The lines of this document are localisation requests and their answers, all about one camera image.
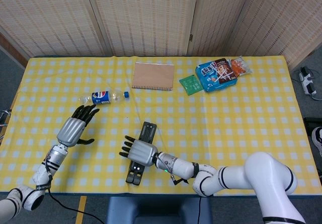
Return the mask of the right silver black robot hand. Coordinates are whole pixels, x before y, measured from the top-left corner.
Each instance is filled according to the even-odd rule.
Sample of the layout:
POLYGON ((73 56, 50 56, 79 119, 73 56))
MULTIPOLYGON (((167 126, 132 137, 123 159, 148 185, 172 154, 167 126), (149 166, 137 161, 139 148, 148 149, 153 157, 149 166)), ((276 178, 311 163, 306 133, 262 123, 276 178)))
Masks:
POLYGON ((158 154, 156 146, 127 135, 125 136, 125 139, 125 146, 122 146, 122 151, 119 152, 120 156, 128 158, 145 167, 150 167, 156 163, 156 156, 158 154))

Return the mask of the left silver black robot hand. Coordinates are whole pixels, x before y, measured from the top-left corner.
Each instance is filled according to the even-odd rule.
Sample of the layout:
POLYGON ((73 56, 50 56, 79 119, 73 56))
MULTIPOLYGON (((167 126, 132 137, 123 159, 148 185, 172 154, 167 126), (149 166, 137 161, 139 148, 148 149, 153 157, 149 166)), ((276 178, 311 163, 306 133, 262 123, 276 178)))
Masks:
POLYGON ((57 140, 60 144, 67 147, 73 147, 76 144, 88 145, 94 142, 93 138, 84 140, 81 139, 84 129, 87 127, 91 119, 100 109, 96 108, 96 104, 93 105, 81 105, 69 117, 61 130, 57 134, 57 140))

